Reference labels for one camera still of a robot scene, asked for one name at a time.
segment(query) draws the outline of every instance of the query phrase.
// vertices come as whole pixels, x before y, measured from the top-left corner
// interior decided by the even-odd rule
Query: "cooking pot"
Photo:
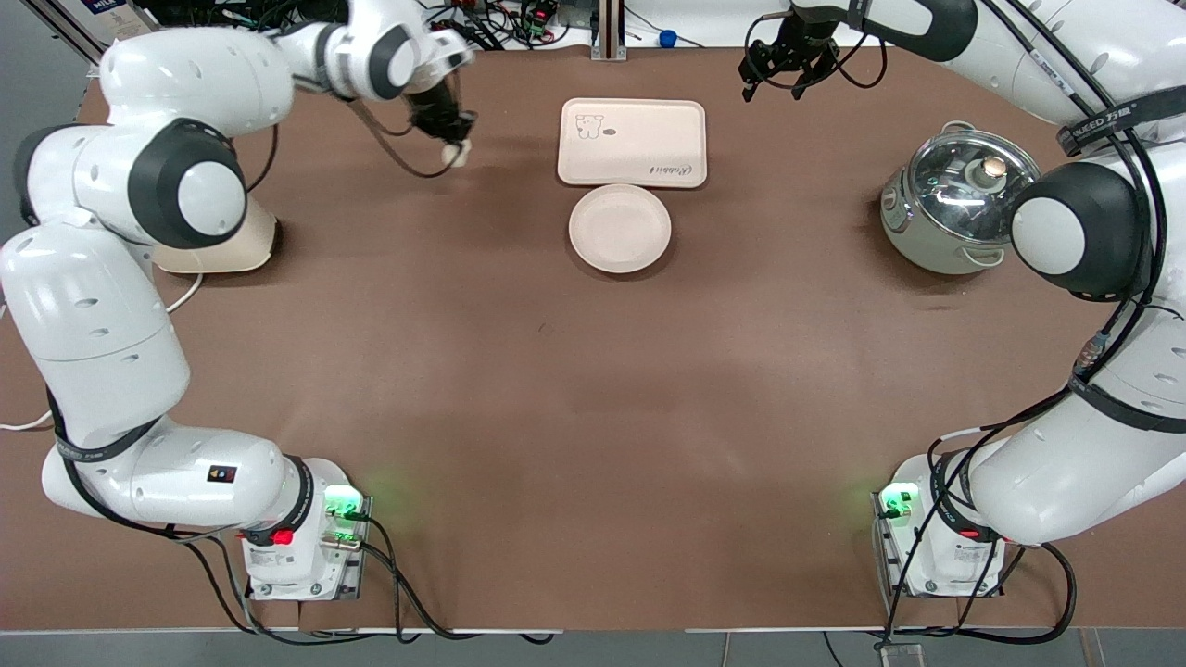
[[[898,252],[936,273],[1005,261],[1013,201],[1041,172],[1012,141],[951,121],[881,192],[881,227]]]

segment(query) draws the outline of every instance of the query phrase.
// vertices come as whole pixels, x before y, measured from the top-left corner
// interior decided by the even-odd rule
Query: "gray floor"
[[[874,639],[830,633],[843,667],[880,665]],[[961,637],[924,640],[931,667],[1160,667],[1186,663],[1186,634],[1177,630],[1072,629],[1040,647],[1000,646]],[[0,637],[5,667],[835,667],[820,633],[566,633],[544,647],[515,636],[465,642],[423,637],[412,646],[376,637],[340,647],[293,648],[232,633],[121,633]]]
[[[18,216],[12,155],[31,132],[72,122],[87,90],[88,63],[23,4],[0,1],[0,243],[25,228]]]
[[[0,1],[0,242],[20,230],[11,155],[25,135],[75,119],[85,89],[87,63],[19,2]],[[833,633],[844,667],[879,665],[873,637]],[[1042,647],[1009,647],[973,640],[929,640],[935,667],[1158,667],[1186,665],[1186,633],[1173,630],[1072,630]],[[289,648],[234,633],[38,634],[0,636],[0,666],[172,667],[388,665],[401,667],[718,667],[725,636],[684,633],[568,633],[547,647],[517,637],[452,643],[426,637],[410,647],[374,639],[357,644]],[[828,667],[818,633],[734,634],[729,667]]]

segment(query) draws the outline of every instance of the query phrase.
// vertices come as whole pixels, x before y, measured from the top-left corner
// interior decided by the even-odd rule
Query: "brown tabletop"
[[[470,165],[398,170],[340,103],[300,95],[256,191],[282,252],[215,277],[174,322],[193,369],[181,423],[237,428],[339,463],[393,532],[401,566],[459,628],[872,627],[884,621],[868,493],[939,433],[1053,390],[1107,306],[1015,258],[971,278],[913,267],[886,241],[881,185],[958,117],[1061,161],[1054,128],[943,69],[892,52],[886,81],[836,80],[744,104],[740,51],[479,56]],[[857,77],[878,56],[854,59]],[[657,191],[674,223],[659,266],[585,267],[555,176],[572,97],[695,100],[709,178]],[[372,107],[390,126],[402,106]],[[93,90],[85,120],[102,117]],[[238,141],[254,174],[267,133]],[[439,145],[397,140],[414,164]],[[166,299],[189,280],[162,275]],[[43,411],[0,322],[6,420]],[[183,550],[59,509],[38,488],[47,433],[0,433],[0,625],[223,625]],[[1077,624],[1182,627],[1168,494],[1065,540]],[[36,539],[21,539],[36,535]],[[304,604],[305,628],[390,627],[390,587]],[[1033,554],[973,621],[1052,623],[1061,574]],[[951,623],[955,601],[900,622]],[[292,624],[292,605],[269,622]]]

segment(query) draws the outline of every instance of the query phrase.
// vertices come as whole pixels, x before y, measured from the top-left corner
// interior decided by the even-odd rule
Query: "round white plate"
[[[671,241],[671,216],[658,197],[635,185],[605,185],[581,197],[568,237],[582,260],[606,273],[646,268]]]

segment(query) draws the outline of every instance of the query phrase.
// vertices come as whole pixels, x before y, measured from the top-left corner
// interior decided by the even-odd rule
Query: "pot lid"
[[[977,129],[944,132],[923,145],[906,182],[946,231],[984,244],[1009,242],[1014,199],[1041,172],[1013,142]]]

